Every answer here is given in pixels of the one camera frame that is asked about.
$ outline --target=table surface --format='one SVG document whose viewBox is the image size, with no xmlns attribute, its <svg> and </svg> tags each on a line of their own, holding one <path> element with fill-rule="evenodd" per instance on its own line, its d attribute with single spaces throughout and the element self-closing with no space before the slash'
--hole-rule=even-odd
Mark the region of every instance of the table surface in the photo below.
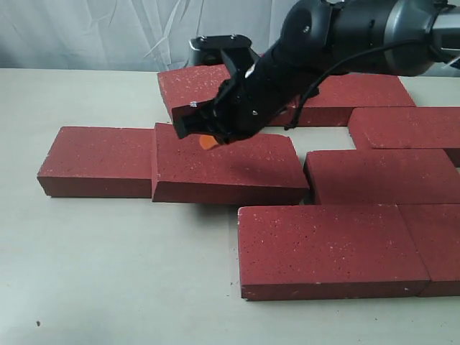
<svg viewBox="0 0 460 345">
<path fill-rule="evenodd" d="M 460 78 L 402 81 L 460 106 Z M 234 208 L 46 197 L 61 126 L 168 121 L 156 73 L 0 70 L 0 107 L 0 344 L 460 344 L 460 298 L 242 300 Z M 354 148 L 346 128 L 287 134 L 301 160 Z"/>
</svg>

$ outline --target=white curtain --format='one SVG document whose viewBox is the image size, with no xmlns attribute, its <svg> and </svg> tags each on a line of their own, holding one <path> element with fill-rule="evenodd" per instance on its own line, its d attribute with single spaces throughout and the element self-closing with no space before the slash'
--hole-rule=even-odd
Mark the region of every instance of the white curtain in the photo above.
<svg viewBox="0 0 460 345">
<path fill-rule="evenodd" d="M 197 35 L 246 35 L 264 52 L 296 1 L 0 0 L 0 68 L 181 68 Z"/>
</svg>

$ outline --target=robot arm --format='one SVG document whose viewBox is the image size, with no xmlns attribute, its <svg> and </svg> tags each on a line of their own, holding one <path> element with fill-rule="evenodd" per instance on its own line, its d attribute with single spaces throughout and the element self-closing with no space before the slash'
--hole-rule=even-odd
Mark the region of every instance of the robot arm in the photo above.
<svg viewBox="0 0 460 345">
<path fill-rule="evenodd" d="M 246 37 L 190 41 L 198 64 L 225 64 L 212 101 L 175 121 L 179 138 L 211 135 L 218 144 L 248 139 L 300 97 L 286 129 L 329 75 L 373 73 L 416 76 L 434 63 L 458 62 L 460 8 L 442 0 L 300 0 L 278 41 L 262 56 Z"/>
</svg>

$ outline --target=red brick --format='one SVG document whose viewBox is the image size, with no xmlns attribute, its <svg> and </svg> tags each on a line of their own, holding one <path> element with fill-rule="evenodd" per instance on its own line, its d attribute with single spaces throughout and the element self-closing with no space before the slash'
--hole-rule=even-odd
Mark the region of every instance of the red brick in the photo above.
<svg viewBox="0 0 460 345">
<path fill-rule="evenodd" d="M 308 192 L 288 137 L 258 134 L 205 151 L 197 135 L 179 140 L 169 124 L 157 124 L 154 136 L 153 201 L 291 205 Z"/>
<path fill-rule="evenodd" d="M 460 205 L 404 205 L 400 211 L 431 279 L 420 296 L 460 296 Z"/>
<path fill-rule="evenodd" d="M 225 66 L 195 66 L 158 74 L 160 91 L 171 119 L 190 114 L 194 108 L 210 101 L 220 84 L 229 78 Z M 346 126 L 356 107 L 415 106 L 398 77 L 391 75 L 331 76 L 321 84 L 321 94 L 307 101 L 300 127 Z M 287 124 L 295 109 L 276 118 L 273 126 Z"/>
<path fill-rule="evenodd" d="M 249 300 L 408 297 L 429 280 L 397 206 L 240 208 L 239 265 Z"/>
<path fill-rule="evenodd" d="M 460 175 L 442 149 L 307 154 L 316 203 L 460 203 Z"/>
<path fill-rule="evenodd" d="M 349 122 L 357 149 L 444 149 L 460 167 L 460 108 L 361 108 Z"/>
<path fill-rule="evenodd" d="M 37 179 L 48 196 L 150 198 L 152 129 L 60 129 Z"/>
</svg>

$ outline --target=orange object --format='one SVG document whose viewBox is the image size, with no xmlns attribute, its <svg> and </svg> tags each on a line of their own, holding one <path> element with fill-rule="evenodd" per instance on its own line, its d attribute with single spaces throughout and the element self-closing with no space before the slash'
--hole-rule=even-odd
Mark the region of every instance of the orange object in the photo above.
<svg viewBox="0 0 460 345">
<path fill-rule="evenodd" d="M 212 135 L 201 135 L 200 146 L 203 148 L 203 150 L 211 150 L 214 147 L 219 146 L 219 143 Z"/>
</svg>

